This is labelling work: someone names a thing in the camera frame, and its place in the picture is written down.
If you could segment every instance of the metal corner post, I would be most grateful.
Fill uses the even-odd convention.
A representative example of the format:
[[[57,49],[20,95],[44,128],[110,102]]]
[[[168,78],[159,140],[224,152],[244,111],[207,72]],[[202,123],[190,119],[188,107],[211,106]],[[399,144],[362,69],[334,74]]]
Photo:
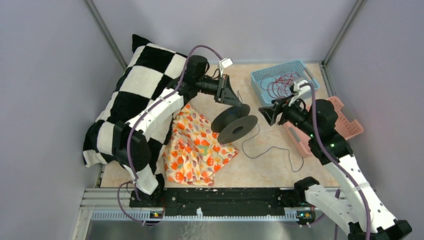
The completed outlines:
[[[107,44],[109,45],[110,49],[115,55],[115,58],[118,61],[119,65],[122,67],[123,70],[125,70],[125,68],[127,67],[127,63],[125,62],[125,59],[122,53],[120,52],[117,44],[115,43],[111,33],[108,30],[108,27],[105,24],[105,21],[103,21],[103,18],[100,15],[99,11],[97,10],[93,0],[83,0],[83,1],[85,2],[87,8],[90,10],[94,18],[94,21],[96,22],[98,28],[100,29],[101,33],[104,36],[104,39],[106,40]]]
[[[352,25],[352,22],[357,17],[359,11],[363,8],[367,0],[357,0],[355,5],[353,6],[352,11],[350,12],[349,16],[347,17],[346,21],[344,22],[340,32],[338,33],[337,37],[335,38],[333,44],[330,47],[330,50],[328,51],[327,55],[324,58],[324,61],[322,61],[322,66],[324,69],[327,68],[328,64],[330,63],[331,59],[333,58],[334,53],[337,51],[337,48],[339,47],[340,43],[342,42],[343,38],[345,37],[347,31]]]
[[[321,70],[322,77],[324,79],[325,86],[327,88],[328,96],[335,96],[336,90],[334,89],[333,82],[330,78],[330,75],[328,73],[328,65],[333,59],[334,54],[337,52],[337,49],[339,48],[340,44],[342,43],[344,37],[346,36],[348,30],[352,26],[353,21],[358,16],[358,13],[361,9],[363,9],[365,3],[367,0],[357,0],[355,5],[353,6],[352,11],[350,11],[349,16],[347,17],[346,21],[344,22],[343,26],[341,27],[340,32],[338,33],[337,37],[335,38],[334,42],[332,43],[327,55],[325,56],[324,60],[319,65],[319,68]]]

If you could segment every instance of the floral fabric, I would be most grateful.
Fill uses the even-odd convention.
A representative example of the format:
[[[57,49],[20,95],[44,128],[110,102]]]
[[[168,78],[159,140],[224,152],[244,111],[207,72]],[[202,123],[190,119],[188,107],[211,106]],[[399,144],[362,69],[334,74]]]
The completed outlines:
[[[237,155],[231,143],[219,144],[211,122],[190,104],[172,122],[163,153],[166,179],[180,184],[213,186],[214,175]]]

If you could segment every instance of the spool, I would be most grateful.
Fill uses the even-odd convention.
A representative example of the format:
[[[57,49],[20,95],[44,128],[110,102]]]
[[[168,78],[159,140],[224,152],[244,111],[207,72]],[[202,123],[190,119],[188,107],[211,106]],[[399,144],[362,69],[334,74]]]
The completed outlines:
[[[258,118],[249,115],[251,108],[247,104],[232,106],[221,112],[212,122],[211,130],[219,133],[218,143],[234,142],[248,134],[258,122]]]

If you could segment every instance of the black and white checkered pillow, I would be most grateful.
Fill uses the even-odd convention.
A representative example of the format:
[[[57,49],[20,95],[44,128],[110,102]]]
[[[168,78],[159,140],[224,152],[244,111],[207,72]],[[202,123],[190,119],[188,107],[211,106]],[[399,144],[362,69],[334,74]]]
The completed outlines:
[[[180,76],[187,57],[135,34],[132,36],[132,51],[134,55],[116,84],[106,109],[85,135],[82,154],[87,167],[116,160],[112,155],[115,124],[118,121],[125,123],[153,103],[168,83]],[[171,138],[172,120],[173,117],[169,116],[147,139],[152,156],[149,165],[153,173],[156,171],[158,158],[162,156]]]

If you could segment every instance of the white wall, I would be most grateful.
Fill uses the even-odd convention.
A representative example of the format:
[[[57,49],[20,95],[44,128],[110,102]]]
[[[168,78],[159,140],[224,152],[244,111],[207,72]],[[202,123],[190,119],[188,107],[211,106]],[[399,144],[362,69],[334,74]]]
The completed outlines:
[[[122,69],[82,0],[0,1],[0,39],[0,239],[69,239],[99,170],[85,132]]]
[[[127,62],[131,35],[237,63],[321,61],[356,0],[93,0]],[[210,61],[215,56],[207,51]]]
[[[370,0],[329,64],[365,132],[351,141],[382,202],[422,239],[424,1]]]

